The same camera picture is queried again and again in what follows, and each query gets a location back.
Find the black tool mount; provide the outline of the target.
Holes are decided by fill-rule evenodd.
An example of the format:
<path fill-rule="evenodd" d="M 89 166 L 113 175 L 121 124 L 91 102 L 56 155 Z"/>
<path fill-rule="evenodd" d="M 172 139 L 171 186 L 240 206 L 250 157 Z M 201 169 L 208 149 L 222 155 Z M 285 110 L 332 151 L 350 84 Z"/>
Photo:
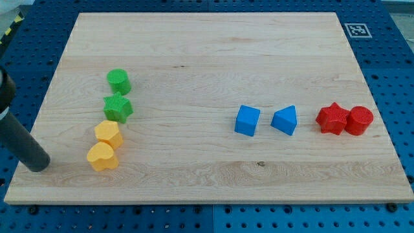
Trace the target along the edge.
<path fill-rule="evenodd" d="M 16 85 L 6 70 L 1 67 L 1 112 L 8 108 L 15 98 Z"/>

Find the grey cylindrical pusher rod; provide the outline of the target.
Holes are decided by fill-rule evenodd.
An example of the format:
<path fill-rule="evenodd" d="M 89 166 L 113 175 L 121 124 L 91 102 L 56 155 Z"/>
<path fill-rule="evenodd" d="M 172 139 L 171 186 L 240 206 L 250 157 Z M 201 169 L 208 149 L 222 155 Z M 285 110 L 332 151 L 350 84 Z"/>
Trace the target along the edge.
<path fill-rule="evenodd" d="M 32 172 L 50 163 L 48 153 L 8 109 L 1 113 L 1 144 Z"/>

